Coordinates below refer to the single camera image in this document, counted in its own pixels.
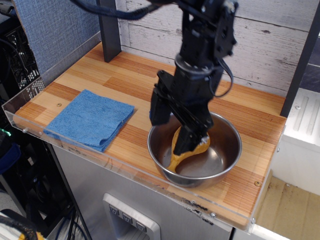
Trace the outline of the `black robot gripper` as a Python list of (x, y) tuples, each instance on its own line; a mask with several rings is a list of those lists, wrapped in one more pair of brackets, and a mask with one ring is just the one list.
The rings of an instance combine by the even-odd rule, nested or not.
[(208, 103), (214, 97), (223, 73), (219, 63), (192, 67), (177, 63), (174, 75), (160, 70), (151, 96), (152, 126), (167, 124), (173, 114), (181, 125), (173, 135), (174, 155), (197, 155), (207, 150), (207, 131), (213, 126)]

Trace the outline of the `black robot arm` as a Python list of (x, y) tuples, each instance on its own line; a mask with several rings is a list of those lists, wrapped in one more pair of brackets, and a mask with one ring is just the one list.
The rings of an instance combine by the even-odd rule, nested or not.
[(174, 115), (181, 130), (173, 149), (175, 155), (193, 151), (213, 126), (208, 109), (223, 72), (224, 61), (236, 44), (235, 0), (179, 0), (182, 10), (182, 45), (175, 57), (174, 74), (159, 71), (151, 97), (150, 121), (163, 125)]

